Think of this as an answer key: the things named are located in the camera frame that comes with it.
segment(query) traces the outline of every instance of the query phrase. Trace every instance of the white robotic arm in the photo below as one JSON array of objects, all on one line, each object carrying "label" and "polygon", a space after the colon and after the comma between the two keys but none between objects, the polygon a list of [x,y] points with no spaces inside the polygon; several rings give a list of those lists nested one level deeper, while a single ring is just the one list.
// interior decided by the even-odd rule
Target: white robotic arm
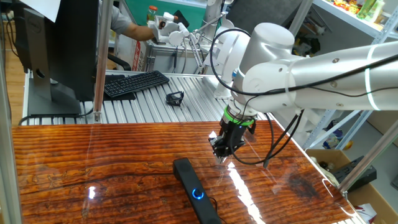
[{"label": "white robotic arm", "polygon": [[[254,29],[234,78],[235,91],[221,120],[220,136],[210,139],[219,162],[244,144],[241,137],[246,129],[254,132],[248,121],[254,121],[258,112],[284,108],[398,110],[398,61],[357,69],[396,56],[398,42],[314,58],[292,55],[293,44],[293,35],[281,26],[265,23]],[[278,94],[266,95],[268,91]]]},{"label": "white robotic arm", "polygon": [[156,16],[155,21],[148,21],[148,27],[153,30],[159,43],[180,45],[190,34],[181,22],[175,23],[174,16],[168,12],[163,16]]}]

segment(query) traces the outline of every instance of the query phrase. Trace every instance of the white robot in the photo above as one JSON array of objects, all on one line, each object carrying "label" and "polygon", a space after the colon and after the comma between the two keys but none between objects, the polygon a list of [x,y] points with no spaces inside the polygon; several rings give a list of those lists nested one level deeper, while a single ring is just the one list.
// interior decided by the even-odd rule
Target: white robot
[{"label": "white robot", "polygon": [[398,42],[313,58],[292,55],[293,45],[294,36],[287,29],[259,24],[233,75],[232,87],[217,77],[231,90],[220,134],[209,139],[218,162],[244,145],[242,136],[247,129],[254,132],[258,113],[285,108],[398,110]]}]

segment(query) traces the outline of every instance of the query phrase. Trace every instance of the wooden table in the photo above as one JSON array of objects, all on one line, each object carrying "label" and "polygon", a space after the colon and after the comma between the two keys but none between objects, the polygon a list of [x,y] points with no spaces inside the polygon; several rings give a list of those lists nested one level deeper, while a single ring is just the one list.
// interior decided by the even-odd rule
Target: wooden table
[{"label": "wooden table", "polygon": [[[227,223],[337,223],[357,214],[294,143],[268,169],[215,165],[211,123],[82,124],[13,129],[25,223],[198,223],[172,162],[187,157]],[[282,130],[274,123],[276,136]],[[267,122],[237,155],[264,158]]]}]

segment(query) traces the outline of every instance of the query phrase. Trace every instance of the floor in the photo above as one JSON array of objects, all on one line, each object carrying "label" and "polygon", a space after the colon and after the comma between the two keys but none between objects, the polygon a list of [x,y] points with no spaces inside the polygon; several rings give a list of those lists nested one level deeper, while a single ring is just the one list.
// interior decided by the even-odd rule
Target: floor
[{"label": "floor", "polygon": [[[5,38],[7,90],[11,105],[12,125],[17,126],[18,122],[22,119],[25,73],[19,58],[11,51],[8,36],[6,35]],[[108,60],[108,69],[115,67],[115,63]]]}]

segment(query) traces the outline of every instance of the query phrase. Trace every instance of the cable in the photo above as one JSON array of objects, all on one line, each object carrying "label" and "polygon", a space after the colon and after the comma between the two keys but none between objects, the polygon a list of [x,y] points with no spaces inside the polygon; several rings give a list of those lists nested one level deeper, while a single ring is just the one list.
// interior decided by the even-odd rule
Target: cable
[{"label": "cable", "polygon": [[[223,35],[223,34],[225,34],[225,33],[227,33],[227,32],[232,32],[232,31],[242,32],[242,33],[244,33],[244,34],[250,36],[250,34],[249,34],[247,31],[245,31],[245,30],[238,29],[238,28],[232,28],[232,29],[228,29],[228,30],[224,30],[223,32],[220,32],[220,33],[214,38],[213,43],[211,43],[211,47],[210,47],[210,65],[211,65],[211,69],[212,69],[212,71],[213,71],[213,73],[214,73],[214,76],[217,78],[217,80],[218,80],[225,88],[227,88],[227,89],[229,89],[229,90],[231,90],[231,91],[234,91],[234,92],[236,92],[236,93],[243,94],[243,95],[247,95],[247,96],[266,96],[266,95],[276,95],[276,94],[286,93],[286,89],[285,89],[285,88],[273,89],[273,90],[269,90],[269,91],[264,92],[264,93],[248,93],[248,92],[240,91],[240,90],[237,90],[237,89],[235,89],[235,88],[230,87],[229,85],[227,85],[226,83],[224,83],[224,82],[218,77],[218,75],[217,75],[217,73],[216,73],[216,70],[215,70],[215,68],[214,68],[214,63],[213,63],[213,48],[214,48],[214,45],[215,45],[216,40],[218,40],[218,38],[219,38],[221,35]],[[385,58],[385,59],[382,59],[382,60],[378,60],[378,61],[376,61],[376,62],[367,64],[367,65],[364,65],[364,66],[362,66],[362,67],[355,68],[355,69],[353,69],[353,70],[351,70],[351,71],[342,73],[342,74],[340,74],[340,75],[337,75],[337,76],[334,76],[334,77],[331,77],[331,78],[327,78],[327,79],[324,79],[324,80],[320,80],[320,81],[313,82],[313,83],[309,83],[309,84],[305,84],[305,85],[290,87],[290,88],[288,88],[288,90],[289,90],[289,91],[297,91],[297,90],[302,90],[302,89],[304,89],[304,88],[310,88],[310,87],[313,87],[313,86],[322,85],[322,84],[329,83],[329,82],[332,82],[332,81],[335,81],[335,80],[339,80],[339,79],[342,79],[342,78],[346,78],[346,77],[349,77],[349,76],[352,76],[352,75],[357,75],[359,72],[363,72],[363,71],[366,70],[366,69],[377,68],[377,67],[383,66],[383,65],[385,65],[385,64],[388,64],[388,63],[391,63],[391,62],[395,62],[396,60],[398,60],[398,54],[397,54],[397,55],[393,55],[393,56],[388,57],[388,58]]]},{"label": "cable", "polygon": [[294,133],[296,132],[297,128],[299,127],[300,121],[301,121],[301,117],[303,116],[304,110],[301,111],[300,116],[298,117],[297,123],[292,131],[292,133],[290,134],[289,138],[286,140],[285,144],[277,151],[275,152],[275,154],[273,154],[272,156],[268,157],[268,160],[272,159],[273,157],[275,157],[276,155],[278,155],[287,145],[287,143],[289,143],[289,141],[292,139]]},{"label": "cable", "polygon": [[[269,162],[269,159],[270,159],[270,157],[271,157],[271,154],[272,154],[272,152],[274,151],[274,149],[276,148],[276,146],[278,145],[278,143],[284,138],[284,136],[287,134],[287,132],[289,131],[289,129],[293,126],[293,124],[294,124],[294,122],[297,120],[297,118],[298,118],[299,116],[296,114],[294,117],[293,117],[293,119],[291,120],[291,122],[287,125],[287,127],[286,127],[286,129],[285,129],[285,131],[280,135],[280,137],[278,138],[278,140],[275,142],[275,143],[273,143],[272,144],[272,146],[271,146],[271,148],[270,148],[270,150],[269,150],[269,152],[268,152],[268,154],[267,154],[267,156],[266,156],[266,158],[268,158],[268,160],[267,159],[263,159],[263,160],[261,160],[261,161],[257,161],[257,162],[246,162],[246,161],[243,161],[243,160],[241,160],[236,154],[235,154],[235,152],[233,151],[233,149],[231,148],[230,149],[230,151],[231,151],[231,153],[232,153],[232,155],[235,157],[235,159],[238,161],[238,162],[240,162],[240,163],[242,163],[242,164],[245,164],[245,165],[257,165],[257,164],[260,164],[260,163],[264,163],[264,168],[266,168],[267,166],[268,166],[268,162]],[[232,144],[232,138],[230,139],[230,143],[229,143],[229,145],[230,146],[232,146],[233,144]]]},{"label": "cable", "polygon": [[[218,214],[218,204],[217,204],[217,200],[215,199],[215,198],[213,198],[213,197],[209,197],[210,199],[213,199],[214,200],[214,203],[215,203],[215,205],[216,205],[216,213]],[[218,218],[220,218],[220,220],[223,220],[225,223],[227,223],[223,218],[221,218],[220,216],[218,216]]]},{"label": "cable", "polygon": [[177,53],[178,53],[178,46],[175,48],[175,52],[174,52],[174,69],[173,69],[172,73],[175,73],[175,68],[177,68]]},{"label": "cable", "polygon": [[185,39],[182,41],[184,43],[184,50],[185,50],[185,60],[184,60],[184,66],[182,67],[182,72],[181,74],[184,74],[185,71],[185,66],[187,64],[187,44],[185,43]]},{"label": "cable", "polygon": [[[87,116],[87,115],[91,114],[93,111],[94,111],[94,108],[91,109],[89,112],[87,112],[85,114],[78,114],[78,115],[74,115],[74,116],[62,116],[62,115],[59,115],[59,116],[62,116],[64,118],[82,118],[84,116]],[[53,118],[53,117],[55,117],[54,114],[51,114],[51,115],[28,115],[28,116],[22,118],[19,121],[18,126],[20,126],[27,119],[31,119],[31,118]]]},{"label": "cable", "polygon": [[14,53],[15,56],[19,57],[18,54],[15,53],[14,47],[12,46],[12,45],[15,45],[15,41],[14,41],[14,31],[12,30],[11,20],[10,20],[10,18],[8,17],[8,13],[6,13],[6,17],[7,17],[7,25],[6,25],[7,36],[8,36],[8,39],[9,39],[9,41],[10,41],[11,51],[12,51],[12,53]]},{"label": "cable", "polygon": [[269,159],[270,156],[272,155],[272,153],[274,152],[274,149],[277,147],[277,145],[280,143],[280,141],[285,137],[286,133],[289,131],[289,129],[293,126],[294,122],[296,121],[296,119],[298,118],[298,115],[296,114],[293,119],[291,120],[291,122],[287,125],[285,131],[279,136],[278,140],[275,142],[275,144],[273,144],[271,146],[271,148],[269,149],[267,156],[266,156],[266,160],[264,161],[263,167],[267,168],[268,163],[269,163]]},{"label": "cable", "polygon": [[252,97],[252,98],[250,98],[250,99],[246,102],[246,104],[244,105],[244,108],[243,108],[242,116],[244,116],[244,112],[246,112],[246,108],[248,107],[249,102],[250,102],[251,100],[257,98],[257,97],[258,97],[258,96]]},{"label": "cable", "polygon": [[366,96],[366,95],[368,95],[368,94],[375,93],[375,92],[378,92],[378,91],[398,89],[398,86],[396,86],[396,87],[380,88],[380,89],[373,90],[373,91],[370,91],[370,92],[367,92],[367,93],[362,93],[362,94],[359,94],[359,95],[348,95],[348,94],[345,94],[345,93],[339,93],[339,92],[331,91],[331,90],[324,90],[324,89],[317,88],[317,87],[309,87],[309,88],[313,88],[313,89],[315,89],[315,90],[325,91],[325,92],[329,92],[329,93],[336,93],[336,94],[343,95],[343,96],[347,96],[347,97],[361,97],[361,96]]},{"label": "cable", "polygon": [[271,129],[271,149],[274,147],[274,127],[272,126],[272,121],[267,113],[264,113],[269,122],[269,128]]}]

